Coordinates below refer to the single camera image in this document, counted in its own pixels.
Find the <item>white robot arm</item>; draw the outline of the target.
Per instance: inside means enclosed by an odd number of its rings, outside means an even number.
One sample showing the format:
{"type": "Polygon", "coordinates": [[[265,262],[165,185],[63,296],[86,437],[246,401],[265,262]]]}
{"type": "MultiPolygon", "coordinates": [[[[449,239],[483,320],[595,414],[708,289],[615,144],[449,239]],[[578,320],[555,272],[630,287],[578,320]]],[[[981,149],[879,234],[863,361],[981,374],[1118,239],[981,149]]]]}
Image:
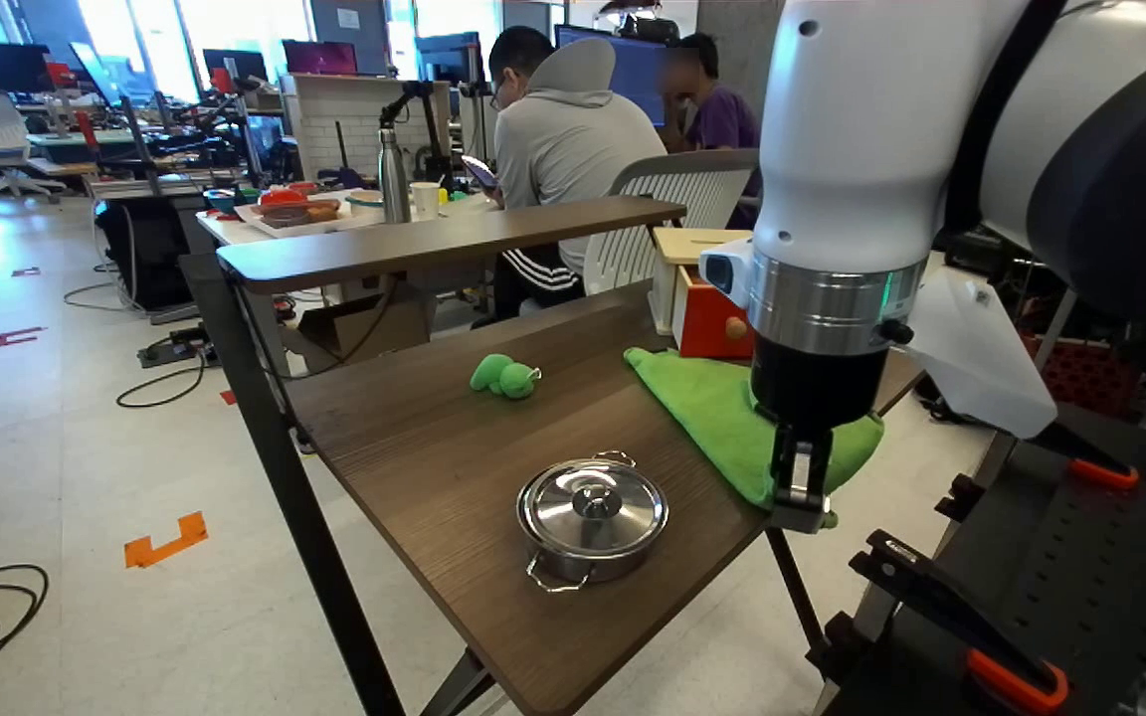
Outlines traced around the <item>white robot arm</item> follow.
{"type": "Polygon", "coordinates": [[[701,259],[754,338],[770,523],[831,516],[831,434],[890,353],[1012,437],[1056,423],[997,296],[927,262],[971,230],[1146,327],[1146,0],[788,0],[752,239],[701,259]]]}

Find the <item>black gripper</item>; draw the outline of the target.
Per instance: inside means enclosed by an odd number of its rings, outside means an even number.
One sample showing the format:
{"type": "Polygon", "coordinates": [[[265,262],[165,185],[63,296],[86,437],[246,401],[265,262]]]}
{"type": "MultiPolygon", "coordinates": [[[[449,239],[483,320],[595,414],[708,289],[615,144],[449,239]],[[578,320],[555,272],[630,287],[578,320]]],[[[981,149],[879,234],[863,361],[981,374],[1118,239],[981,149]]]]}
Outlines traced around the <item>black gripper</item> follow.
{"type": "MultiPolygon", "coordinates": [[[[752,353],[752,399],[769,423],[793,427],[802,437],[811,437],[819,429],[854,423],[875,406],[882,361],[888,361],[882,350],[802,353],[802,350],[758,338],[752,353]]],[[[793,429],[777,429],[777,443],[770,443],[770,512],[777,516],[798,512],[798,502],[793,491],[793,478],[797,478],[793,429]]],[[[802,491],[809,531],[835,525],[835,511],[827,502],[827,459],[831,459],[827,443],[809,447],[809,491],[802,491]]]]}

